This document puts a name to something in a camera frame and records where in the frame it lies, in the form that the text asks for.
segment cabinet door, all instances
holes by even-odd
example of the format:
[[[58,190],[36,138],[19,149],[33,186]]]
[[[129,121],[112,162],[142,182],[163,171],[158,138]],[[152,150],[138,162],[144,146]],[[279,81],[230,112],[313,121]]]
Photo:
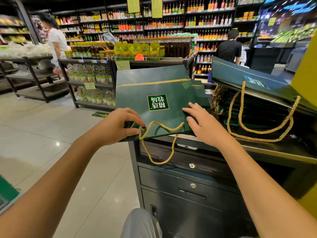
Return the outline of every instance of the cabinet door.
[[[145,209],[164,238],[239,238],[257,235],[252,221],[192,201],[142,189]]]

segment gray pants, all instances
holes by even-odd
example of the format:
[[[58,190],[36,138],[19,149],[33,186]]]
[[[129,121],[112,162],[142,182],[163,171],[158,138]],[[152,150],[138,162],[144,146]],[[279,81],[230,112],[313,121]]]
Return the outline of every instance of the gray pants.
[[[158,221],[145,209],[132,210],[125,220],[120,238],[162,238]]]

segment floor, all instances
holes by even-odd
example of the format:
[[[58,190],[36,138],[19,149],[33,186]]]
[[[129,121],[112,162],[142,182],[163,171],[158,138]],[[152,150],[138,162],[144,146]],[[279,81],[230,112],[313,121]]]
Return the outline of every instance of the floor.
[[[70,98],[46,104],[0,95],[0,175],[26,192],[72,142],[101,121]],[[129,147],[101,148],[91,159],[54,238],[120,237],[128,213],[139,207]]]

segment orange price sign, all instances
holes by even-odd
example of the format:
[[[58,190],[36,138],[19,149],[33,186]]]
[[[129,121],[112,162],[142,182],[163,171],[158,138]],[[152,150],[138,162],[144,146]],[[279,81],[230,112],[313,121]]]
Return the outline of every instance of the orange price sign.
[[[144,56],[143,54],[139,53],[135,56],[135,59],[136,61],[143,61],[144,60]]]

